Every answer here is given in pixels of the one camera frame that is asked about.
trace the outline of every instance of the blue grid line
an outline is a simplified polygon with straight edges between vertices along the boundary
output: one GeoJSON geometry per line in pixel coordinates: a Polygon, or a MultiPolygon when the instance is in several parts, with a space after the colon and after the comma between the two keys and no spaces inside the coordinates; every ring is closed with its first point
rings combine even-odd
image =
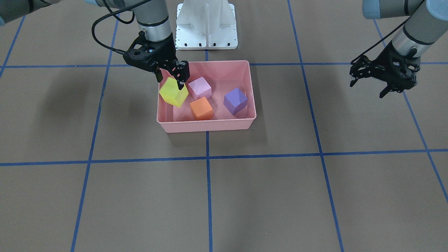
{"type": "Polygon", "coordinates": [[[381,34],[381,31],[379,30],[379,26],[378,23],[376,22],[376,20],[373,20],[373,23],[375,23],[375,27],[376,27],[376,31],[378,32],[379,36],[381,39],[383,39],[383,35],[381,34]]]}
{"type": "MultiPolygon", "coordinates": [[[[115,29],[114,29],[113,36],[112,36],[111,47],[114,46],[117,29],[118,29],[118,20],[115,21],[115,29]]],[[[112,59],[112,51],[109,52],[108,65],[110,65],[111,59],[112,59]]],[[[86,195],[87,181],[89,179],[90,165],[91,165],[91,161],[92,161],[93,150],[95,148],[95,140],[96,140],[96,134],[97,134],[97,130],[98,130],[99,117],[101,115],[101,105],[102,105],[102,102],[103,102],[104,90],[106,88],[108,75],[109,75],[109,67],[106,68],[106,73],[104,75],[103,88],[101,90],[101,97],[99,99],[98,112],[97,112],[96,121],[95,121],[95,128],[93,130],[92,145],[90,147],[89,163],[87,164],[87,167],[86,167],[86,174],[84,176],[84,183],[82,185],[81,199],[79,200],[78,215],[76,217],[75,230],[73,232],[73,240],[72,240],[72,246],[71,246],[70,252],[74,252],[75,251],[76,239],[78,237],[79,223],[81,221],[82,207],[84,205],[84,197],[86,195]]]]}
{"type": "Polygon", "coordinates": [[[332,190],[331,190],[331,187],[330,187],[330,181],[328,179],[327,167],[325,165],[325,159],[324,159],[323,152],[322,152],[322,145],[321,145],[320,138],[319,138],[319,131],[318,131],[318,128],[317,128],[316,118],[314,116],[314,110],[313,110],[313,104],[311,102],[310,90],[308,88],[308,81],[306,79],[305,67],[303,65],[302,53],[300,51],[299,39],[297,37],[296,26],[295,26],[295,23],[294,23],[293,11],[291,9],[291,2],[289,0],[287,0],[287,1],[288,1],[288,8],[289,8],[289,15],[291,17],[291,24],[293,26],[293,31],[294,31],[294,38],[296,40],[297,52],[299,54],[299,60],[300,60],[300,63],[301,63],[300,67],[302,69],[303,81],[305,83],[306,96],[308,97],[308,102],[309,102],[309,105],[310,105],[311,117],[313,119],[313,124],[314,124],[314,132],[316,134],[317,145],[319,147],[320,160],[322,162],[323,174],[325,176],[325,183],[327,184],[328,197],[330,199],[330,205],[331,205],[332,213],[333,213],[333,220],[334,220],[334,223],[335,223],[336,233],[337,233],[337,237],[338,237],[338,241],[339,241],[339,248],[340,248],[341,252],[344,252],[344,246],[343,246],[342,237],[341,237],[341,234],[340,234],[339,222],[338,222],[338,219],[337,219],[336,209],[335,209],[335,206],[334,206],[332,190]]]}
{"type": "Polygon", "coordinates": [[[300,65],[300,63],[249,63],[249,65],[300,65]]]}
{"type": "Polygon", "coordinates": [[[210,159],[246,159],[246,158],[303,157],[303,156],[320,156],[320,153],[210,156],[210,159]]]}
{"type": "MultiPolygon", "coordinates": [[[[373,20],[373,22],[375,23],[375,26],[376,26],[376,29],[378,31],[380,38],[383,38],[383,35],[381,34],[381,31],[378,28],[378,24],[376,23],[376,20],[373,20]]],[[[435,166],[435,163],[432,159],[431,152],[428,149],[428,145],[426,144],[425,138],[423,137],[422,130],[420,129],[420,126],[418,125],[417,118],[415,117],[414,111],[412,110],[411,103],[409,102],[408,96],[406,95],[405,91],[403,92],[403,97],[405,98],[406,104],[408,105],[409,111],[411,112],[412,119],[414,120],[415,126],[417,127],[418,134],[420,135],[420,138],[422,139],[423,146],[425,147],[426,153],[428,155],[429,161],[431,162],[431,166],[432,166],[432,169],[434,170],[435,176],[437,177],[437,180],[439,181],[439,185],[440,185],[440,188],[442,189],[442,192],[445,196],[445,200],[448,203],[447,191],[442,182],[442,179],[440,178],[439,171],[437,170],[437,167],[435,166]]]]}
{"type": "Polygon", "coordinates": [[[448,65],[448,62],[421,62],[421,65],[448,65]]]}
{"type": "Polygon", "coordinates": [[[110,67],[111,65],[8,65],[5,68],[110,67]]]}
{"type": "MultiPolygon", "coordinates": [[[[448,62],[421,62],[422,65],[448,65],[448,62]]],[[[291,63],[250,63],[252,66],[263,65],[350,65],[350,62],[291,62],[291,63]]],[[[0,66],[2,68],[70,68],[70,67],[131,67],[126,64],[110,64],[110,65],[7,65],[0,66]]]]}
{"type": "Polygon", "coordinates": [[[137,163],[137,162],[163,162],[163,161],[185,161],[185,160],[206,160],[205,156],[187,156],[187,157],[155,157],[155,158],[134,158],[134,159],[102,159],[92,160],[92,164],[110,164],[110,163],[137,163]]]}
{"type": "Polygon", "coordinates": [[[429,149],[429,152],[448,152],[448,149],[429,149]]]}
{"type": "Polygon", "coordinates": [[[422,153],[427,150],[397,150],[397,151],[372,151],[372,152],[327,152],[324,156],[354,156],[354,155],[378,155],[378,154],[399,154],[399,153],[422,153]]]}
{"type": "Polygon", "coordinates": [[[210,133],[205,133],[207,153],[208,251],[213,252],[213,219],[211,211],[210,133]]]}
{"type": "Polygon", "coordinates": [[[22,20],[20,21],[19,27],[17,28],[16,34],[14,35],[13,41],[11,42],[11,46],[9,47],[8,54],[6,55],[6,58],[3,62],[3,67],[0,69],[0,78],[3,75],[3,72],[5,70],[5,66],[8,63],[9,57],[11,56],[11,52],[13,51],[14,44],[16,43],[17,37],[19,36],[20,29],[22,28],[23,21],[25,20],[25,16],[22,17],[22,20]]]}
{"type": "MultiPolygon", "coordinates": [[[[448,149],[428,150],[395,150],[395,151],[371,151],[371,152],[323,152],[323,156],[356,156],[356,155],[381,155],[401,153],[425,153],[425,152],[448,152],[448,149]]],[[[261,154],[261,155],[235,155],[235,156],[186,156],[186,157],[155,157],[135,159],[99,159],[99,160],[76,160],[76,161],[43,161],[43,162],[15,162],[0,163],[0,167],[26,166],[26,165],[73,165],[73,164],[110,164],[110,163],[132,163],[132,162],[163,162],[163,161],[187,161],[187,160],[210,160],[217,159],[251,159],[251,158],[279,158],[279,157],[306,157],[320,156],[320,153],[296,153],[296,154],[261,154]]]]}
{"type": "Polygon", "coordinates": [[[310,62],[302,65],[350,65],[350,62],[310,62]]]}
{"type": "Polygon", "coordinates": [[[16,163],[0,163],[0,167],[5,166],[25,166],[25,165],[75,165],[75,164],[87,164],[87,160],[79,161],[48,161],[48,162],[16,162],[16,163]]]}

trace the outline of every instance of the yellow cube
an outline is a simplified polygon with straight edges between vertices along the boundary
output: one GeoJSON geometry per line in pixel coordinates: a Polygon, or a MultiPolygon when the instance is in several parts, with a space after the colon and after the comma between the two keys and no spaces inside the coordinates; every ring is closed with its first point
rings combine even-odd
{"type": "Polygon", "coordinates": [[[159,94],[162,96],[164,101],[168,104],[180,108],[188,96],[187,87],[179,90],[177,87],[177,80],[172,77],[168,77],[164,85],[160,88],[159,94]]]}

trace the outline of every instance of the black cable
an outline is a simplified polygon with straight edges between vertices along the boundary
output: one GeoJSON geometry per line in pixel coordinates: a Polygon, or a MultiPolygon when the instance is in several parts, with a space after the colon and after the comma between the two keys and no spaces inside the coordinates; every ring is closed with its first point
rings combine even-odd
{"type": "MultiPolygon", "coordinates": [[[[422,0],[421,3],[418,5],[417,9],[423,4],[425,0],[422,0]]],[[[401,23],[399,26],[397,26],[395,29],[393,29],[393,31],[391,31],[389,34],[387,34],[384,38],[380,39],[378,42],[376,42],[373,46],[371,46],[369,49],[365,50],[363,53],[361,53],[358,57],[354,58],[350,64],[354,64],[355,61],[359,58],[361,58],[364,54],[366,54],[367,52],[369,52],[370,50],[372,50],[375,46],[379,45],[381,42],[383,42],[385,39],[387,39],[390,35],[392,35],[394,32],[396,32],[398,29],[400,29],[400,27],[402,27],[403,25],[405,25],[405,23],[410,19],[411,17],[408,17],[403,23],[401,23]]]]}
{"type": "MultiPolygon", "coordinates": [[[[104,3],[104,6],[106,6],[106,8],[108,9],[108,11],[109,11],[110,13],[112,13],[113,11],[112,11],[111,8],[109,7],[107,1],[106,1],[106,0],[103,0],[103,3],[104,3]]],[[[115,14],[114,14],[113,16],[114,16],[118,21],[122,22],[122,23],[125,24],[125,25],[128,25],[128,24],[134,22],[134,19],[135,19],[135,13],[134,13],[134,12],[132,12],[132,18],[131,18],[131,20],[129,20],[129,21],[124,21],[123,19],[119,18],[119,17],[118,17],[117,15],[115,15],[115,14]]]]}
{"type": "Polygon", "coordinates": [[[96,35],[95,35],[95,27],[96,27],[101,21],[103,21],[104,19],[106,19],[106,18],[108,18],[108,17],[112,17],[113,15],[117,15],[117,14],[123,13],[123,12],[125,12],[125,11],[128,11],[128,10],[130,10],[130,9],[134,9],[134,8],[136,8],[136,7],[138,7],[138,6],[142,5],[142,4],[145,4],[145,3],[147,3],[147,2],[150,2],[150,1],[151,1],[151,0],[143,0],[143,1],[140,1],[140,2],[138,2],[138,3],[136,3],[136,4],[133,4],[133,5],[131,5],[131,6],[128,6],[128,7],[124,8],[124,9],[121,9],[121,10],[117,10],[117,11],[111,12],[111,13],[109,13],[109,14],[106,14],[106,15],[104,15],[104,16],[98,18],[98,19],[97,19],[95,22],[93,22],[93,24],[92,24],[92,36],[93,36],[93,39],[95,40],[95,42],[97,42],[97,43],[100,44],[102,47],[107,48],[107,49],[109,49],[109,50],[111,50],[111,51],[113,51],[113,52],[116,52],[116,53],[121,54],[121,55],[125,54],[126,51],[123,51],[123,50],[120,50],[120,49],[116,49],[116,48],[113,48],[113,47],[110,47],[110,46],[107,46],[107,45],[101,43],[101,42],[96,38],[96,35]]]}

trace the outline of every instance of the orange cube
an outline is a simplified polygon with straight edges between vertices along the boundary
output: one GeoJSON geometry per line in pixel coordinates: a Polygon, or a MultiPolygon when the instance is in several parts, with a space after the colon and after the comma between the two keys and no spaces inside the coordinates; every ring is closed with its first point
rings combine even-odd
{"type": "Polygon", "coordinates": [[[196,120],[210,120],[213,117],[213,108],[205,97],[190,103],[190,108],[196,120]]]}

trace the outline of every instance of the floor tile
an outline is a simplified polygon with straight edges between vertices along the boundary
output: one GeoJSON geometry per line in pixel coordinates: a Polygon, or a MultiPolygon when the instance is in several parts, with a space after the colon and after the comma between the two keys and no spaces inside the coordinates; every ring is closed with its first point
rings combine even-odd
{"type": "Polygon", "coordinates": [[[6,69],[0,162],[87,160],[105,68],[6,69]]]}
{"type": "MultiPolygon", "coordinates": [[[[27,15],[8,65],[107,64],[109,50],[98,45],[91,34],[92,23],[107,13],[105,8],[84,1],[62,1],[27,15]]],[[[109,18],[96,28],[98,39],[107,45],[114,24],[109,18]]]]}
{"type": "Polygon", "coordinates": [[[340,251],[319,157],[211,160],[213,251],[340,251]]]}
{"type": "Polygon", "coordinates": [[[205,156],[205,132],[167,134],[157,123],[157,96],[152,73],[110,68],[93,158],[205,156]]]}
{"type": "Polygon", "coordinates": [[[257,118],[248,130],[210,132],[210,154],[319,152],[300,66],[250,70],[257,118]]]}
{"type": "Polygon", "coordinates": [[[305,66],[324,152],[423,149],[402,94],[379,93],[382,81],[350,88],[349,66],[305,66]]]}
{"type": "Polygon", "coordinates": [[[428,148],[448,148],[448,114],[445,103],[448,65],[422,65],[418,85],[406,94],[428,148]]]}
{"type": "Polygon", "coordinates": [[[93,164],[76,251],[208,251],[205,161],[93,164]]]}
{"type": "Polygon", "coordinates": [[[211,61],[299,62],[287,1],[233,0],[238,48],[210,50],[211,61]]]}
{"type": "Polygon", "coordinates": [[[379,40],[373,21],[362,15],[362,1],[291,1],[291,9],[303,62],[350,62],[379,40]]]}
{"type": "Polygon", "coordinates": [[[426,153],[325,161],[345,251],[448,249],[448,206],[426,153]]]}
{"type": "Polygon", "coordinates": [[[69,251],[86,165],[0,167],[2,251],[69,251]]]}

